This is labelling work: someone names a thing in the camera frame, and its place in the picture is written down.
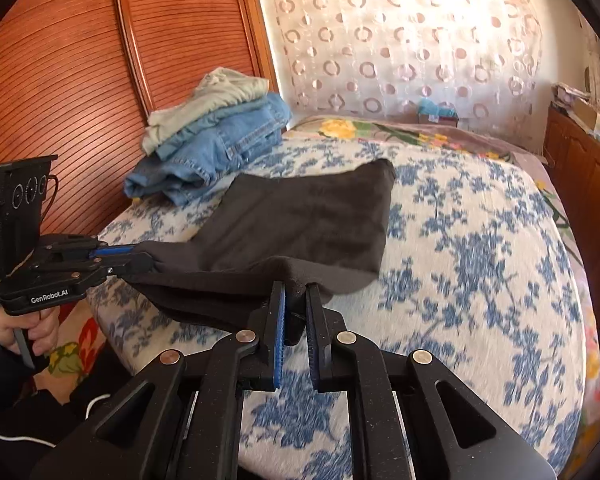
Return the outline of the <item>person's left hand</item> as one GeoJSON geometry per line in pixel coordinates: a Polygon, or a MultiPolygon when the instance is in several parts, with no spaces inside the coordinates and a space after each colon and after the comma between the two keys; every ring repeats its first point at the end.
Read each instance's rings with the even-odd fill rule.
{"type": "Polygon", "coordinates": [[[48,308],[20,316],[11,316],[0,307],[0,345],[19,354],[14,330],[19,328],[27,333],[36,356],[56,347],[59,333],[60,307],[48,308]]]}

